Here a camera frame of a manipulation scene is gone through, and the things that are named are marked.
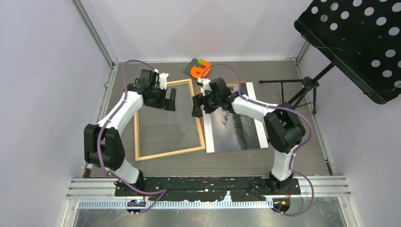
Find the wooden picture frame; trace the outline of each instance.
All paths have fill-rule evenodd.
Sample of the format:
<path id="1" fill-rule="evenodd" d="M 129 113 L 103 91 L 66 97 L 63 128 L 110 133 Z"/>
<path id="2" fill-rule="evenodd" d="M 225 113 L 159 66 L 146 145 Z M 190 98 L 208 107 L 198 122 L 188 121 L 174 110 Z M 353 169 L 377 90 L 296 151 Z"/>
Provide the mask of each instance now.
<path id="1" fill-rule="evenodd" d="M 189 91 L 191 94 L 191 100 L 192 100 L 192 96 L 195 95 L 195 92 L 193 89 L 193 84 L 192 84 L 192 79 L 182 79 L 182 80 L 171 81 L 171 82 L 167 83 L 167 87 L 183 85 L 183 84 L 188 84 Z M 142 160 L 147 160 L 147 159 L 152 159 L 152 158 L 157 158 L 157 157 L 166 157 L 166 156 L 170 156 L 170 155 L 177 155 L 177 154 L 206 149 L 205 139 L 203 136 L 202 126 L 201 126 L 201 120 L 199 118 L 195 118 L 195 122 L 196 122 L 196 127 L 198 130 L 198 136 L 199 136 L 199 142 L 200 142 L 199 147 L 169 151 L 169 152 L 156 154 L 156 155 L 141 156 L 140 155 L 140 147 L 139 147 L 139 141 L 140 141 L 139 140 L 139 114 L 137 111 L 134 114 L 135 161 L 142 161 Z"/>

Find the music stand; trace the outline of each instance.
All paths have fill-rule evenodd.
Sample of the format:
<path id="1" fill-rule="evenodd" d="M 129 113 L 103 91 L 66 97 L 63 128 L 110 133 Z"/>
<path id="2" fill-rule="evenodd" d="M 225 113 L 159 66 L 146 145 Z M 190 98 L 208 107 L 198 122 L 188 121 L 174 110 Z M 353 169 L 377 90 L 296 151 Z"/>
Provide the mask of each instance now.
<path id="1" fill-rule="evenodd" d="M 401 0 L 314 0 L 294 23 L 295 29 L 331 63 L 314 79 L 261 80 L 260 83 L 302 82 L 289 103 L 296 108 L 321 79 L 337 66 L 365 95 L 385 104 L 401 93 Z"/>

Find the gray wall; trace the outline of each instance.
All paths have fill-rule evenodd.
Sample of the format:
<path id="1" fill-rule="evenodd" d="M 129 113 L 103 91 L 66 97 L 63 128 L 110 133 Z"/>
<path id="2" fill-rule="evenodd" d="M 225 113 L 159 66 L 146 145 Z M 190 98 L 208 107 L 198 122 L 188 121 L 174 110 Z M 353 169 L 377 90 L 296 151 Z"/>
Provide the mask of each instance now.
<path id="1" fill-rule="evenodd" d="M 53 227 L 109 67 L 70 0 L 0 3 L 0 222 Z"/>
<path id="2" fill-rule="evenodd" d="M 294 21 L 312 0 L 88 0 L 119 61 L 296 56 Z"/>
<path id="3" fill-rule="evenodd" d="M 310 47 L 301 65 L 305 76 L 314 77 L 329 63 Z M 317 122 L 336 173 L 351 187 L 363 226 L 399 226 L 401 97 L 375 104 L 336 67 L 320 84 Z"/>

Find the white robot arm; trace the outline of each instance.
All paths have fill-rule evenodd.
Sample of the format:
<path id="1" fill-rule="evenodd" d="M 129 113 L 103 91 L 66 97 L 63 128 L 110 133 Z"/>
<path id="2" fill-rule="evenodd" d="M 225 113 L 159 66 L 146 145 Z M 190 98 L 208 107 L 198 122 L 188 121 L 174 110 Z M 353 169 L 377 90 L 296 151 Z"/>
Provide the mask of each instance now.
<path id="1" fill-rule="evenodd" d="M 143 174 L 125 159 L 124 147 L 120 136 L 128 121 L 143 106 L 175 111 L 176 90 L 172 88 L 170 98 L 165 98 L 167 77 L 168 74 L 158 74 L 157 70 L 142 70 L 140 78 L 136 79 L 134 84 L 127 86 L 127 95 L 125 93 L 122 95 L 120 101 L 111 112 L 96 125 L 88 124 L 85 127 L 84 152 L 86 162 L 100 167 L 97 153 L 97 137 L 100 129 L 107 123 L 102 134 L 104 143 L 101 144 L 105 168 L 126 182 L 141 188 Z"/>
<path id="2" fill-rule="evenodd" d="M 198 79 L 197 84 L 202 87 L 202 93 L 192 97 L 193 117 L 202 117 L 203 111 L 210 114 L 216 109 L 222 108 L 232 113 L 249 116 L 265 124 L 269 143 L 275 148 L 274 165 L 269 173 L 271 187 L 275 191 L 284 189 L 293 176 L 290 166 L 292 153 L 305 135 L 305 128 L 298 116 L 275 108 L 268 108 L 268 106 L 278 106 L 277 104 L 256 101 L 246 95 L 240 97 L 238 92 L 231 93 L 222 78 L 212 81 Z M 289 103 L 279 106 L 292 109 Z"/>

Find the wooden floor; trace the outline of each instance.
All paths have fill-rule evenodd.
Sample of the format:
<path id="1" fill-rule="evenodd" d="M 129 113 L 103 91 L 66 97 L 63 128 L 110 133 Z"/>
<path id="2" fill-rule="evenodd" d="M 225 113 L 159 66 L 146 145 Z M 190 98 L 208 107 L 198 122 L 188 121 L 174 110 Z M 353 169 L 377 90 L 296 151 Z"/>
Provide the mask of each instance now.
<path id="1" fill-rule="evenodd" d="M 281 103 L 281 89 L 279 84 L 259 84 L 261 79 L 299 79 L 293 61 L 239 61 L 222 62 L 228 64 L 241 75 L 246 82 L 253 82 L 258 100 L 267 103 Z M 168 81 L 187 79 L 189 76 L 182 73 L 188 63 L 152 63 L 160 73 L 169 73 Z M 126 68 L 127 83 L 134 82 L 140 71 L 146 69 L 145 65 L 128 64 Z M 208 75 L 209 79 L 222 77 L 225 81 L 235 81 L 235 74 L 227 67 L 216 66 Z M 287 83 L 284 85 L 285 100 L 288 101 L 302 88 L 300 83 Z M 110 97 L 108 111 L 110 111 L 121 98 L 123 92 L 122 64 L 120 64 L 113 91 Z M 296 109 L 312 122 L 308 106 Z M 162 119 L 141 119 L 142 121 L 160 121 Z M 134 157 L 134 127 L 133 120 L 129 122 L 122 133 L 125 149 L 125 158 L 132 165 L 141 170 L 145 176 L 266 176 L 273 166 L 274 149 L 272 146 L 263 149 L 243 150 L 206 154 L 206 151 L 194 151 L 185 154 L 160 157 L 149 160 L 135 161 Z M 316 136 L 303 146 L 297 153 L 294 169 L 306 175 L 328 175 L 322 148 Z M 102 176 L 100 169 L 94 167 L 91 176 Z"/>

